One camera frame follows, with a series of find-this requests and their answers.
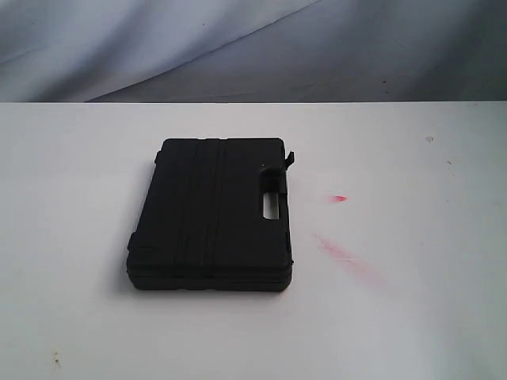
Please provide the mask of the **black plastic tool case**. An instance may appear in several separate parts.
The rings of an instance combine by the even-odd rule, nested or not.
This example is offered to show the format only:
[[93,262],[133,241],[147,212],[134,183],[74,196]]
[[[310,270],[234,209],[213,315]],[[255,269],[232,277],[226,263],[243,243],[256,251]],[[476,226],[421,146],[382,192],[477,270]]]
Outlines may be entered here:
[[165,140],[128,242],[134,287],[285,290],[293,161],[279,138]]

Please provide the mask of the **grey backdrop cloth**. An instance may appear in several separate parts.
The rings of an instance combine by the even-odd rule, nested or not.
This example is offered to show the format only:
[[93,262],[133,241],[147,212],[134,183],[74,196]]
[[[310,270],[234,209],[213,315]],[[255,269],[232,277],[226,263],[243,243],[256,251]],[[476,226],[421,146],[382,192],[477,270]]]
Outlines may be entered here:
[[503,1],[4,1],[4,102],[499,101]]

